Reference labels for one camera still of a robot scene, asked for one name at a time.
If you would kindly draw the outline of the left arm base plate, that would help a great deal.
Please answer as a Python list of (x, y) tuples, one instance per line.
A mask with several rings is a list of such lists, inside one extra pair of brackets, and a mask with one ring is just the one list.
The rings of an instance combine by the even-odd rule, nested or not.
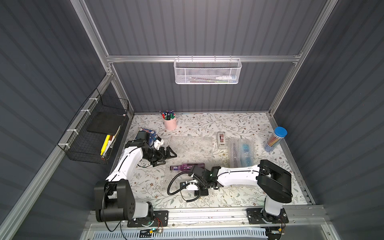
[(169, 211), (154, 211), (150, 212), (147, 217), (134, 218), (127, 223), (128, 228), (157, 228), (167, 227), (169, 220)]

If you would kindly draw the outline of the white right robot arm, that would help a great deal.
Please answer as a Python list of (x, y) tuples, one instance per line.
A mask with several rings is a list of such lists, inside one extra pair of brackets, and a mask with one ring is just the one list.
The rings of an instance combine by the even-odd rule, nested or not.
[(187, 173), (192, 180), (180, 183), (180, 189), (194, 192), (192, 202), (198, 197), (207, 196), (208, 189), (259, 187), (267, 196), (261, 209), (248, 210), (250, 223), (262, 221), (266, 224), (284, 225), (289, 222), (283, 205), (292, 202), (292, 175), (268, 160), (261, 160), (258, 165), (243, 168), (213, 167), (206, 170), (194, 166)]

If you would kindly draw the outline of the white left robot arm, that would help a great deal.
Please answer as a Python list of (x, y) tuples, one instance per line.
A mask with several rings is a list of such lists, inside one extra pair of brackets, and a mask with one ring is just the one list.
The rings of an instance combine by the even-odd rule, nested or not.
[(160, 137), (150, 144), (150, 134), (140, 131), (136, 139), (125, 144), (122, 158), (112, 173), (94, 187), (97, 221), (151, 223), (155, 218), (153, 206), (150, 202), (136, 201), (130, 181), (141, 160), (147, 160), (150, 167), (156, 167), (176, 157), (171, 147), (163, 147)]

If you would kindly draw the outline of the purple bottle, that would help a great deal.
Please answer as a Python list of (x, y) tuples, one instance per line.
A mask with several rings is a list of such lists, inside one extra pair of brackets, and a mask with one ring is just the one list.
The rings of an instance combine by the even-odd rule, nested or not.
[(231, 143), (229, 155), (230, 155), (230, 167), (231, 168), (241, 167), (241, 158), (240, 158), (240, 155), (238, 153), (238, 144), (237, 143)]
[(170, 170), (171, 171), (189, 171), (191, 170), (193, 167), (195, 166), (198, 166), (200, 168), (205, 168), (205, 164), (204, 163), (185, 163), (185, 164), (182, 164), (182, 165), (179, 165), (179, 166), (170, 166)]

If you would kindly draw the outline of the clear tape dispenser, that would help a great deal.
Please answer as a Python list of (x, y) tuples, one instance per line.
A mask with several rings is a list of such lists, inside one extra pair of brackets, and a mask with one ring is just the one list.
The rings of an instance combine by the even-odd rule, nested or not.
[(226, 147), (226, 137), (224, 132), (217, 133), (217, 145), (218, 149), (224, 149)]

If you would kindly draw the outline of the blue glass bottle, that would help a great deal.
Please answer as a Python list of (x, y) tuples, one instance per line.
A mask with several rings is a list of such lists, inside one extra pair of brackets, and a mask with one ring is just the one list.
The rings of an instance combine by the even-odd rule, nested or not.
[(253, 163), (253, 155), (249, 144), (241, 145), (241, 164), (242, 167), (250, 167)]

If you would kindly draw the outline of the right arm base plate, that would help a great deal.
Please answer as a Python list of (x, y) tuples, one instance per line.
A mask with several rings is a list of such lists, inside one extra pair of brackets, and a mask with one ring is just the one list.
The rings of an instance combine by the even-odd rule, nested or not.
[(287, 224), (289, 219), (284, 208), (281, 209), (278, 216), (268, 214), (264, 208), (248, 208), (246, 209), (249, 224)]

